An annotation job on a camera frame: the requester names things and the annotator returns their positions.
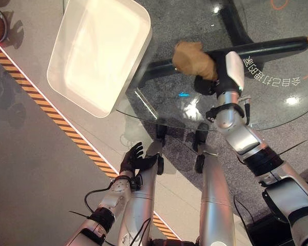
brown glove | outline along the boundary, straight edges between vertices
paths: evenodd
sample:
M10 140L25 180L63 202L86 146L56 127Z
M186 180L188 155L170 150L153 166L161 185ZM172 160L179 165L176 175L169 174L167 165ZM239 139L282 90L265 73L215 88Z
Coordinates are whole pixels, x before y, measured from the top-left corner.
M201 42L180 41L172 58L174 66L183 74L200 75L207 80L217 80L216 64L202 51Z

white plastic bin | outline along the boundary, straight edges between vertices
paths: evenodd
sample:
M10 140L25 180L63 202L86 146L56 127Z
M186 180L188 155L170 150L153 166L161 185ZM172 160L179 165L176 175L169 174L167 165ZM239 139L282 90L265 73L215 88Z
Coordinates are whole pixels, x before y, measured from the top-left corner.
M90 114L106 117L125 93L150 39L149 14L133 0L70 0L48 82Z

yellow and black hazard stripe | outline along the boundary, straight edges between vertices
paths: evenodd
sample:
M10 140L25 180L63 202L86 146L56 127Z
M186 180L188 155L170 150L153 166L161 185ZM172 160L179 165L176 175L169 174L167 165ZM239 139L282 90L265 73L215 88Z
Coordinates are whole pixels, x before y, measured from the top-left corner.
M100 157L100 155L75 131L71 125L56 111L56 109L41 95L11 60L0 50L0 64L8 71L23 90L39 107L61 128L67 136L110 178L116 178L117 173ZM155 214L153 223L168 239L178 239L176 234Z

round glass tabletop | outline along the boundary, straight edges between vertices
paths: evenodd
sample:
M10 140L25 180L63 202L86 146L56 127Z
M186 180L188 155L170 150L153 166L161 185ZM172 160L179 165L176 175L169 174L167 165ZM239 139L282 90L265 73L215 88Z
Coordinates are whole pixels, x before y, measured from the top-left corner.
M152 39L118 111L172 127L209 124L205 113L216 96L195 91L195 77L179 74L171 63L174 46L186 40L202 42L208 54L225 49L241 56L242 97L251 97L254 129L308 112L308 0L137 2L149 12Z

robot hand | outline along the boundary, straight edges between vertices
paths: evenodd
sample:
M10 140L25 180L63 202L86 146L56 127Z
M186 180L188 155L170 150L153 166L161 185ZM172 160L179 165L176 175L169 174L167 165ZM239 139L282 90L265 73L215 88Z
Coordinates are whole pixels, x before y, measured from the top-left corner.
M125 154L121 163L120 173L123 171L132 171L134 174L136 169L144 171L151 168L156 163L159 154L143 158L142 155L144 152L142 149L142 142L139 142Z

